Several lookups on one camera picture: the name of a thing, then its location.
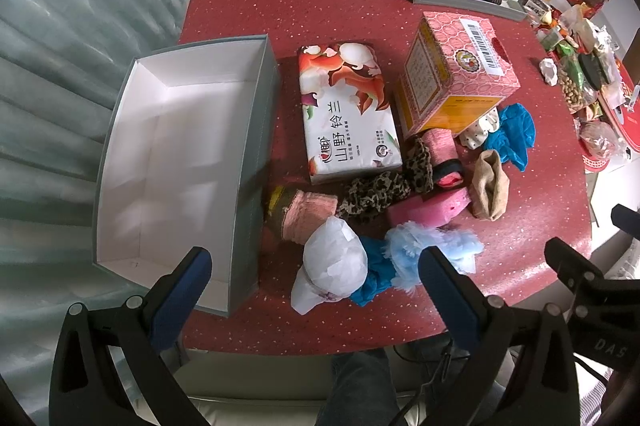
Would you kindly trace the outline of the beige cloth pouch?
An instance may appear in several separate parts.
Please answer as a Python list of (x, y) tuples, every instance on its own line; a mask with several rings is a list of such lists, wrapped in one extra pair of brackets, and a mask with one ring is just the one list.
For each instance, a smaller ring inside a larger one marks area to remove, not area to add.
[(480, 153), (474, 165), (470, 186), (472, 213), (480, 220), (496, 221), (506, 212), (510, 179), (503, 171), (496, 150)]

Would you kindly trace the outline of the blue cloth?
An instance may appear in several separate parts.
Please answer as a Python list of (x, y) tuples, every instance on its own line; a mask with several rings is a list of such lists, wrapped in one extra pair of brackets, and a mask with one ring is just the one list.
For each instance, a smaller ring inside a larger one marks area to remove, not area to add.
[(488, 134), (483, 150), (495, 150), (502, 164), (511, 163), (519, 172), (528, 166), (528, 150), (536, 141), (533, 117), (521, 103), (514, 103), (498, 112), (499, 128)]
[(383, 240), (362, 236), (360, 242), (367, 253), (368, 273), (362, 287), (353, 292), (349, 299), (357, 306), (364, 307), (392, 287), (396, 269), (390, 258), (385, 256), (386, 244)]

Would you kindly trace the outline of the pink sponge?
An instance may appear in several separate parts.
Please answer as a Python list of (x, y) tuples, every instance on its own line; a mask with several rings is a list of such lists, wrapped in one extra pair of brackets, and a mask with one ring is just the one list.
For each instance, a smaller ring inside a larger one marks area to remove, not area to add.
[(386, 215), (393, 227), (412, 221), (427, 228), (439, 228), (449, 224), (470, 203), (468, 189), (457, 188), (430, 196), (413, 195), (390, 206)]

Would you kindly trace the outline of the pink black knit sock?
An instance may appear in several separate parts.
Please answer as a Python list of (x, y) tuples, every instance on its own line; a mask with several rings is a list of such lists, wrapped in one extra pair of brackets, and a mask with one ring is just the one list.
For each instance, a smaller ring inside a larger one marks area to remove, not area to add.
[(430, 151), (434, 185), (442, 190), (460, 188), (464, 183), (464, 168), (451, 131), (431, 128), (422, 134), (421, 141)]

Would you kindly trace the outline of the light blue fluffy item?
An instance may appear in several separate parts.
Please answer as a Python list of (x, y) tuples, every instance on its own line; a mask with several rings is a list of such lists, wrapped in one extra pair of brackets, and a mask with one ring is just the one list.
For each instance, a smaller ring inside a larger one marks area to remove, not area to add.
[(385, 235), (384, 256), (396, 272), (393, 288), (409, 294), (414, 291), (420, 283), (419, 258), (429, 247), (437, 247), (460, 274), (474, 274), (475, 257), (484, 250), (484, 244), (470, 230), (427, 228), (413, 221), (400, 224)]

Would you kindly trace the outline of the white bagged soft bundle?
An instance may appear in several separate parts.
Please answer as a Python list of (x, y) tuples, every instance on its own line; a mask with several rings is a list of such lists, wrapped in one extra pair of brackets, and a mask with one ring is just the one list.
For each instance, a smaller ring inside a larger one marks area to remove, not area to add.
[(291, 292), (291, 306), (301, 316), (324, 302), (339, 302), (367, 279), (368, 257), (348, 223), (329, 217), (304, 245), (303, 263)]

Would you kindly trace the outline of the leopard print scarf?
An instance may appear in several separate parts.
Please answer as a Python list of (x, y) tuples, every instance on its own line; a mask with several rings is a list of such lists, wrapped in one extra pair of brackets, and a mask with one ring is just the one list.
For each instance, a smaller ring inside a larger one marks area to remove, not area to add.
[(434, 189), (431, 150), (416, 140), (401, 170), (359, 177), (347, 183), (336, 214), (345, 220), (373, 220), (390, 206)]

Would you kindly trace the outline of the pink knitted sock roll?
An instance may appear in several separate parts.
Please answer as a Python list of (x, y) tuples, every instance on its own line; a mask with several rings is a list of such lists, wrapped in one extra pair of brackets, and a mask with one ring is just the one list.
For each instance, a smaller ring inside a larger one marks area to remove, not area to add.
[(285, 242), (304, 245), (318, 227), (335, 215), (338, 198), (277, 186), (268, 198), (266, 226)]

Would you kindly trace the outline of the dark trouser leg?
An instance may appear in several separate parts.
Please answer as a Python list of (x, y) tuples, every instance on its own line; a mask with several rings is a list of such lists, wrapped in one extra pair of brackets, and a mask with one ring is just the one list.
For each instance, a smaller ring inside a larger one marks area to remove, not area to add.
[(332, 387), (317, 425), (390, 424), (399, 406), (384, 349), (336, 354), (331, 368)]

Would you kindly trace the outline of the white patterned small cloth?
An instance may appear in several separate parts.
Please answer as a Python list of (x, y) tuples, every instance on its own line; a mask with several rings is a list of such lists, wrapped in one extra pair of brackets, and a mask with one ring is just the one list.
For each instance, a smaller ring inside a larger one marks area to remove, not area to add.
[(490, 134), (500, 128), (498, 108), (492, 108), (485, 115), (472, 123), (465, 131), (458, 135), (458, 140), (469, 150), (480, 149)]

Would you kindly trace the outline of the pink yellow carton box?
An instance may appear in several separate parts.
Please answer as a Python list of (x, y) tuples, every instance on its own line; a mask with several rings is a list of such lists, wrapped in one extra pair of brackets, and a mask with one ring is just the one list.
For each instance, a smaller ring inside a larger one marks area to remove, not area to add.
[(442, 128), (457, 136), (520, 87), (488, 19), (425, 11), (394, 91), (402, 135)]

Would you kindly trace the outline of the grey white cardboard box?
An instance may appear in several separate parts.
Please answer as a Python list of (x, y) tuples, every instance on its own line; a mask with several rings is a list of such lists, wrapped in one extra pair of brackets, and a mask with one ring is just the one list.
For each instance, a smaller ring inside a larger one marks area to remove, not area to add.
[(257, 288), (279, 91), (265, 35), (197, 42), (132, 62), (99, 169), (96, 264), (147, 288), (201, 246), (213, 268), (198, 308), (234, 313)]

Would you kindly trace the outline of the floral tissue pack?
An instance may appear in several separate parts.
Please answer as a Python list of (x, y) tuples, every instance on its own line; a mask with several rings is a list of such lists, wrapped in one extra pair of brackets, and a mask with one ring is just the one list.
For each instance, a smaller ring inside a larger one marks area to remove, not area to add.
[(402, 166), (390, 94), (374, 49), (336, 42), (298, 49), (310, 182), (328, 183)]

